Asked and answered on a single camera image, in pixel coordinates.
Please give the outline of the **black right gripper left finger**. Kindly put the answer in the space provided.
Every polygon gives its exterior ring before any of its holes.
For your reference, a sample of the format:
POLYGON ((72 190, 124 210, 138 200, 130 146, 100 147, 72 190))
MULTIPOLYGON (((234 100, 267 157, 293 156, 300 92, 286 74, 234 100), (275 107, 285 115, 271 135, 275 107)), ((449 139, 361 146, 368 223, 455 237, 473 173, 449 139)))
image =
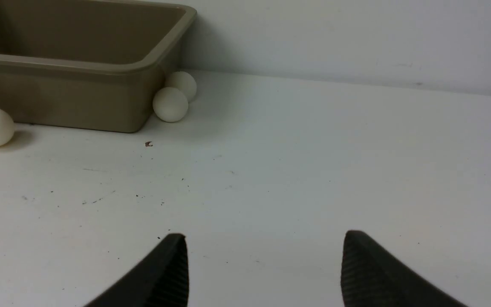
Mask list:
POLYGON ((185 235, 166 235, 134 268, 88 307, 186 307, 189 264, 185 235))

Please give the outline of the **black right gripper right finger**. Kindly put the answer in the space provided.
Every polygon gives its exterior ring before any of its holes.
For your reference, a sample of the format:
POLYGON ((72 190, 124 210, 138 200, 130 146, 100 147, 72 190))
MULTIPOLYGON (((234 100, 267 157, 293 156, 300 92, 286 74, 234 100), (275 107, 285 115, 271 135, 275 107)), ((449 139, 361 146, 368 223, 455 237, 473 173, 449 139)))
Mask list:
POLYGON ((345 307, 464 306, 359 230, 344 238, 341 293, 345 307))

